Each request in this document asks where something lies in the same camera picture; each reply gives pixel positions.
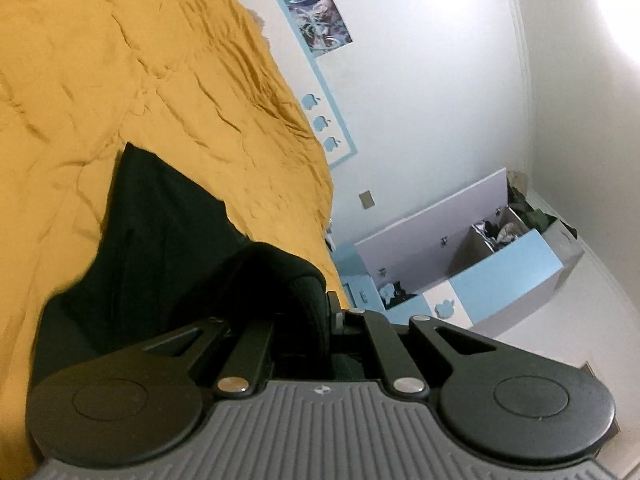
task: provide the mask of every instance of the ribbed rubber surface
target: ribbed rubber surface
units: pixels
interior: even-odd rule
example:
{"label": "ribbed rubber surface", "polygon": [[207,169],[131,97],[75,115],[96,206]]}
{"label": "ribbed rubber surface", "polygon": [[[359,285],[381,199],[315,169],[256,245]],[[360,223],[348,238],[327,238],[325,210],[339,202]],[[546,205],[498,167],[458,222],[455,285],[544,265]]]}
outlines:
{"label": "ribbed rubber surface", "polygon": [[202,430],[162,458],[90,471],[51,460],[37,480],[612,480],[596,463],[511,470],[452,443],[427,407],[375,383],[271,381],[251,399],[220,402]]}

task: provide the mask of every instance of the light blue wall border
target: light blue wall border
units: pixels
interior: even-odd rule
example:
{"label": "light blue wall border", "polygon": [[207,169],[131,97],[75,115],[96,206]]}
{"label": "light blue wall border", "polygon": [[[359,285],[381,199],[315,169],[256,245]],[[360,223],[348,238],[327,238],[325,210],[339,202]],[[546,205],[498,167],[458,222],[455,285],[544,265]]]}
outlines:
{"label": "light blue wall border", "polygon": [[298,38],[298,43],[300,44],[300,47],[302,48],[302,50],[305,53],[306,60],[308,60],[309,65],[311,65],[311,69],[314,71],[314,74],[316,75],[316,78],[318,79],[318,83],[320,83],[320,88],[322,88],[322,91],[324,92],[324,95],[326,96],[326,100],[329,103],[329,106],[331,107],[332,112],[334,113],[335,120],[338,121],[338,126],[340,126],[340,129],[342,130],[342,133],[344,134],[344,139],[347,141],[347,144],[349,145],[349,149],[351,150],[343,158],[341,158],[337,162],[334,162],[333,164],[329,165],[329,168],[332,170],[333,168],[335,168],[339,164],[342,164],[343,162],[349,160],[353,155],[356,155],[358,153],[358,149],[356,148],[356,145],[353,143],[353,139],[351,139],[351,134],[349,133],[349,131],[347,129],[347,126],[344,123],[344,119],[342,118],[342,115],[340,114],[340,110],[338,109],[338,105],[335,103],[334,96],[331,94],[331,91],[329,90],[329,87],[327,86],[327,83],[326,83],[326,81],[324,79],[324,76],[322,75],[322,72],[320,72],[320,68],[318,67],[318,64],[316,63],[316,58],[313,56],[313,54],[311,54],[311,51],[309,50],[309,47],[306,44],[305,39],[302,37],[302,34],[300,34],[300,31],[298,30],[298,26],[296,25],[296,22],[293,20],[293,17],[291,15],[291,13],[289,12],[289,9],[285,5],[284,0],[276,0],[276,1],[278,2],[278,5],[280,6],[280,10],[287,17],[287,21],[289,22],[289,25],[291,26],[294,34],[296,35],[296,38]]}

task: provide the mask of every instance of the white wall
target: white wall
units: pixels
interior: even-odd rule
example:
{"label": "white wall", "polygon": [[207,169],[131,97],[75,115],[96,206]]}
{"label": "white wall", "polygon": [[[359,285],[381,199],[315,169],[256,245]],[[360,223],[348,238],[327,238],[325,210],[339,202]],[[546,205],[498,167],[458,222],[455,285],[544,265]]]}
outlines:
{"label": "white wall", "polygon": [[[528,84],[509,0],[335,1],[353,43],[318,65],[359,152],[332,171],[336,243],[526,168]],[[364,210],[367,189],[376,206]]]}
{"label": "white wall", "polygon": [[572,366],[589,362],[613,394],[621,430],[598,459],[620,478],[629,473],[640,461],[640,313],[599,259],[588,249],[551,301],[499,339]]}
{"label": "white wall", "polygon": [[520,0],[537,108],[533,181],[640,304],[640,0],[610,1],[626,38],[609,26],[608,1]]}

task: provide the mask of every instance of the anime poster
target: anime poster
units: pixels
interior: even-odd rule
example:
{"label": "anime poster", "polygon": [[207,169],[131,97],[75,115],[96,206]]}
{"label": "anime poster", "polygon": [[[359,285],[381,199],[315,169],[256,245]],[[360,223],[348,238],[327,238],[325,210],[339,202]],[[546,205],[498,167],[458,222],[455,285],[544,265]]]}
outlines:
{"label": "anime poster", "polygon": [[314,56],[351,43],[334,0],[284,0]]}

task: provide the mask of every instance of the floor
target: floor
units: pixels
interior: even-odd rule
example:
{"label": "floor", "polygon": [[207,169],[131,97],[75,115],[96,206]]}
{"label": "floor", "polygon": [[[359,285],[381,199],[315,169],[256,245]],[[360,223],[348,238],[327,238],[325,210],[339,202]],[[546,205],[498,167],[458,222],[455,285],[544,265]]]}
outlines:
{"label": "floor", "polygon": [[[534,206],[552,212],[537,196]],[[498,339],[573,366],[589,362],[612,392],[620,434],[600,453],[619,478],[640,461],[640,311],[587,252],[552,300]]]}

